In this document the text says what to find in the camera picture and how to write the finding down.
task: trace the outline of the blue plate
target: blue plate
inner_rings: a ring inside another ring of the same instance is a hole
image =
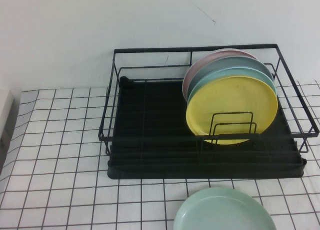
[[[190,102],[190,100],[192,99],[192,97],[195,95],[195,93],[205,84],[218,79],[218,78],[223,78],[226,76],[230,76],[230,75],[246,75],[246,76],[250,76],[253,77],[255,79],[261,80],[264,83],[266,83],[268,86],[270,86],[270,88],[276,93],[276,87],[275,84],[273,83],[273,81],[270,80],[270,78],[268,76],[266,76],[264,73],[253,69],[253,68],[248,68],[248,67],[233,67],[233,68],[227,68],[227,69],[221,69],[215,72],[211,72],[209,74],[207,74],[206,76],[204,76],[193,88],[193,90],[191,91],[189,98],[188,98],[188,104]]]
[[[189,197],[176,214],[173,230],[276,230],[256,200],[234,189],[209,188]]]
[[[262,64],[261,62],[257,61],[256,59],[246,57],[246,56],[228,56],[225,58],[221,58],[211,62],[210,64],[203,67],[199,70],[195,76],[192,78],[187,91],[187,97],[189,99],[189,95],[191,91],[195,87],[195,85],[207,74],[221,70],[227,69],[237,66],[245,66],[248,68],[256,69],[269,77],[269,79],[273,82],[273,76],[268,70],[268,68]]]

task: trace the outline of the mint green plate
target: mint green plate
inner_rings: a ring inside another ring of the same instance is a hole
[[[234,189],[209,188],[180,207],[173,230],[277,230],[256,200]]]
[[[188,96],[188,104],[189,104],[190,100],[192,99],[192,97],[195,95],[195,93],[202,86],[204,86],[205,84],[207,84],[215,79],[227,77],[230,75],[247,75],[247,76],[256,78],[258,80],[261,80],[262,82],[264,82],[268,86],[270,86],[270,88],[274,91],[274,93],[277,94],[274,82],[266,74],[254,69],[254,68],[249,68],[246,66],[235,66],[235,67],[225,68],[225,69],[211,72],[211,73],[207,74],[206,76],[204,76],[201,80],[199,80],[198,83],[192,89],[190,95]]]

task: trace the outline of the drip tray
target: drip tray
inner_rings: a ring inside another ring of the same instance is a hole
[[[192,138],[182,81],[122,77],[119,86],[108,161],[112,179],[264,179],[304,173],[307,161],[293,139],[264,139],[291,133],[280,103],[275,120],[260,140],[215,145]]]

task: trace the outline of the white grid tablecloth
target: white grid tablecloth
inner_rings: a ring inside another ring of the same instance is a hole
[[[320,124],[320,86],[297,84]],[[320,230],[320,138],[310,138],[302,154],[308,160],[302,178],[111,180],[98,140],[105,96],[106,88],[22,93],[0,175],[0,229],[172,230],[188,196],[224,186],[261,203],[279,230]],[[309,124],[293,107],[301,125]]]

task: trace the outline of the light green plate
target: light green plate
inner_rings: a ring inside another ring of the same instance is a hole
[[[256,200],[234,189],[209,188],[180,207],[173,230],[277,230]]]

